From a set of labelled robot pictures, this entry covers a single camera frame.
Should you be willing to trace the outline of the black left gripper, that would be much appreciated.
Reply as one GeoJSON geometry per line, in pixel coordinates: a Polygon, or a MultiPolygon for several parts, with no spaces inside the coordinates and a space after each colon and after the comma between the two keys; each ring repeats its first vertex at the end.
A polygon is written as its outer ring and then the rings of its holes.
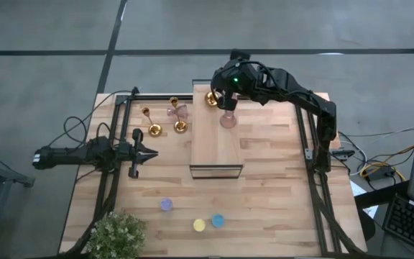
{"type": "Polygon", "coordinates": [[[123,140],[120,141],[118,144],[117,153],[120,160],[132,162],[132,166],[129,169],[128,175],[130,178],[136,179],[139,177],[139,171],[137,170],[139,153],[146,153],[144,155],[140,155],[140,163],[145,163],[146,161],[155,158],[158,152],[156,150],[145,147],[142,144],[143,132],[140,129],[134,129],[132,131],[132,139],[134,141],[134,144],[123,140]]]}

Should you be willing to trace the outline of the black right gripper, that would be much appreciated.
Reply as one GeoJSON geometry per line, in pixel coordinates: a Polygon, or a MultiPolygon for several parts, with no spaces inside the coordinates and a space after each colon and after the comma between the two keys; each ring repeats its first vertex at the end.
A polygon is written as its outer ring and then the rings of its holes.
{"type": "MultiPolygon", "coordinates": [[[[225,107],[224,92],[246,94],[257,80],[257,70],[251,63],[251,55],[242,50],[232,50],[229,61],[212,76],[212,89],[216,91],[217,107],[225,107]]],[[[234,111],[238,100],[226,98],[226,111],[234,111]]]]}

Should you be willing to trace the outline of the medium gold candlestick holder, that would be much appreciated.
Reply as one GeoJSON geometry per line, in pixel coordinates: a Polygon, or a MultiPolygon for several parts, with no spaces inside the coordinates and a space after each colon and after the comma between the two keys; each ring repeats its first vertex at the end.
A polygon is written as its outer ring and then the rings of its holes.
{"type": "Polygon", "coordinates": [[[148,107],[144,107],[142,109],[143,115],[146,116],[149,120],[149,127],[148,133],[151,137],[159,137],[162,134],[162,127],[159,124],[155,124],[150,116],[150,109],[148,107]]]}

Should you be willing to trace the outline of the tallest gold candlestick holder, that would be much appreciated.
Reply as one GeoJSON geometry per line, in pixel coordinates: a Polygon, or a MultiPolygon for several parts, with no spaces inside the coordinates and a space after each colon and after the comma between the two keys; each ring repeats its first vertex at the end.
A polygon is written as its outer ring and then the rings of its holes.
{"type": "Polygon", "coordinates": [[[170,98],[170,103],[174,108],[175,111],[175,116],[177,117],[177,121],[174,123],[174,130],[178,133],[184,133],[187,131],[188,129],[188,125],[185,121],[180,119],[180,116],[178,114],[178,98],[177,97],[171,97],[170,98]]]}

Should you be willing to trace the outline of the long wooden box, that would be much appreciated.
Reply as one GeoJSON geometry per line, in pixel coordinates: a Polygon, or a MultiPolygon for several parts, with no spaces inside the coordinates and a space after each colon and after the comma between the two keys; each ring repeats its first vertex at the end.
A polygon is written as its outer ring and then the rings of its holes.
{"type": "Polygon", "coordinates": [[[236,126],[223,128],[219,120],[225,110],[206,104],[209,91],[209,82],[193,84],[190,174],[195,180],[237,179],[244,168],[239,119],[235,115],[236,126]]]}

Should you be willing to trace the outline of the potted plant white flowers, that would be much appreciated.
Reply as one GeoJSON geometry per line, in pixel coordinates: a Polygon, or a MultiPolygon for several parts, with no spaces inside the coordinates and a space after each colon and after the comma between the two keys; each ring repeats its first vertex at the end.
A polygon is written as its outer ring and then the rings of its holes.
{"type": "Polygon", "coordinates": [[[137,259],[146,245],[147,224],[133,214],[110,212],[97,221],[86,244],[91,259],[137,259]]]}

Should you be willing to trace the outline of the white paper sheet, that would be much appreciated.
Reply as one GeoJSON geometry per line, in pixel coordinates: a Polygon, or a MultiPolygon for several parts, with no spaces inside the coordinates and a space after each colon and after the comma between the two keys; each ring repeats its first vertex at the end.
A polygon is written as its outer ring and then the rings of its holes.
{"type": "MultiPolygon", "coordinates": [[[[351,189],[353,192],[354,197],[359,196],[361,194],[366,194],[367,191],[365,191],[361,186],[357,185],[355,182],[350,181],[351,189]]],[[[372,219],[374,219],[374,216],[378,210],[378,205],[376,206],[370,206],[367,208],[364,208],[363,211],[372,219]]]]}

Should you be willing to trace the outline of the black power adapter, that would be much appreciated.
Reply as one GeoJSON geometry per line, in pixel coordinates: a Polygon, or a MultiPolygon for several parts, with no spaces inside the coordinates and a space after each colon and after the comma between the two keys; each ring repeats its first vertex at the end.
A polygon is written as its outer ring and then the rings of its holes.
{"type": "Polygon", "coordinates": [[[393,177],[395,175],[395,169],[393,168],[380,168],[379,170],[369,174],[367,176],[368,181],[378,181],[384,178],[393,177]]]}

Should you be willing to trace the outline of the black desk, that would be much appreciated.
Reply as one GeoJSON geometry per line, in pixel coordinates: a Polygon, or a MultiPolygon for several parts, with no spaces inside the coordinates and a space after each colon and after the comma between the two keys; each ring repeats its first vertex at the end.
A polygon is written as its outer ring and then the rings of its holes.
{"type": "MultiPolygon", "coordinates": [[[[400,196],[405,199],[405,195],[408,189],[408,182],[404,181],[402,183],[395,184],[393,186],[388,186],[386,188],[374,190],[367,192],[366,194],[361,194],[355,197],[356,205],[360,209],[364,209],[370,206],[376,206],[380,204],[387,204],[392,201],[395,196],[400,196]]],[[[387,233],[389,236],[395,238],[397,241],[402,241],[395,236],[387,233]]]]}

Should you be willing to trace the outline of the black keyboard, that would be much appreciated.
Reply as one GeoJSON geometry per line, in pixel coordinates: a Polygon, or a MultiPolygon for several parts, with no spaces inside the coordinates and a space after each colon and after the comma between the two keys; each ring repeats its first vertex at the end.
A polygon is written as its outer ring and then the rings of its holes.
{"type": "Polygon", "coordinates": [[[382,228],[414,247],[414,201],[395,196],[388,205],[382,228]]]}

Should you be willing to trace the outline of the black aluminium rig frame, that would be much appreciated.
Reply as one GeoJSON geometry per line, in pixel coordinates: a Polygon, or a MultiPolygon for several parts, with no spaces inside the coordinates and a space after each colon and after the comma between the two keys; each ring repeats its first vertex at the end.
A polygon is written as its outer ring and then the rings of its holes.
{"type": "Polygon", "coordinates": [[[123,164],[117,191],[116,210],[147,224],[143,256],[320,254],[292,104],[241,101],[236,113],[244,169],[237,179],[211,180],[191,177],[191,135],[173,130],[168,105],[169,96],[142,94],[130,110],[130,129],[147,128],[144,107],[163,128],[161,136],[144,139],[159,155],[139,167],[137,179],[129,177],[129,164],[123,164]],[[172,210],[161,210],[163,198],[172,199],[172,210]],[[223,227],[212,225],[215,214],[224,216],[223,227]],[[195,219],[206,222],[203,232],[193,229],[195,219]]]}

